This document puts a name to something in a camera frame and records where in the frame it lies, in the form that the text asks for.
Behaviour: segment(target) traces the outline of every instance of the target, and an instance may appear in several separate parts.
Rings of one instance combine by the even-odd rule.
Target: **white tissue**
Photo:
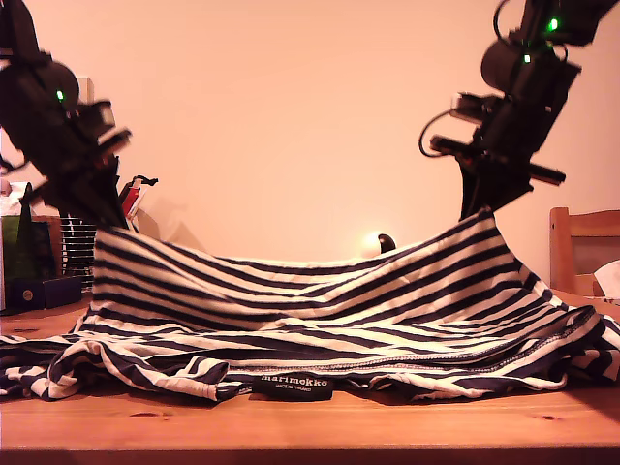
[[[620,260],[601,266],[594,272],[605,297],[620,298]]]

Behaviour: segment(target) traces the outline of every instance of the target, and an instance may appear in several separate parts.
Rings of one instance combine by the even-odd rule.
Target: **red object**
[[[132,209],[132,206],[134,205],[134,202],[138,198],[139,194],[140,194],[140,187],[129,188],[127,197],[123,201],[123,214],[125,215],[125,218],[127,218],[127,215],[129,214],[129,210]]]

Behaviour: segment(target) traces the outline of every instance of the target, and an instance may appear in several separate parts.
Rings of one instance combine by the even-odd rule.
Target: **striped fabric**
[[[406,399],[615,380],[620,326],[569,307],[484,209],[371,260],[233,260],[99,231],[93,302],[67,334],[0,337],[0,394],[70,396],[102,377],[223,401],[303,373]]]

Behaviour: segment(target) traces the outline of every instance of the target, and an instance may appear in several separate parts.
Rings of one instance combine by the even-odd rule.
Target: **chair backrest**
[[[579,252],[579,243],[590,250]],[[552,289],[604,295],[594,271],[620,260],[620,210],[571,215],[566,207],[552,208],[549,245]]]

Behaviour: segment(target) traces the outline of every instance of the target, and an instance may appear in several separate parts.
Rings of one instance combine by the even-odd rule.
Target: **wooden table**
[[[86,304],[2,317],[2,332],[66,332]],[[620,307],[597,306],[620,319]],[[2,465],[620,463],[618,385],[415,405],[346,392],[313,403],[251,394],[213,407],[114,384],[51,403],[0,402]]]

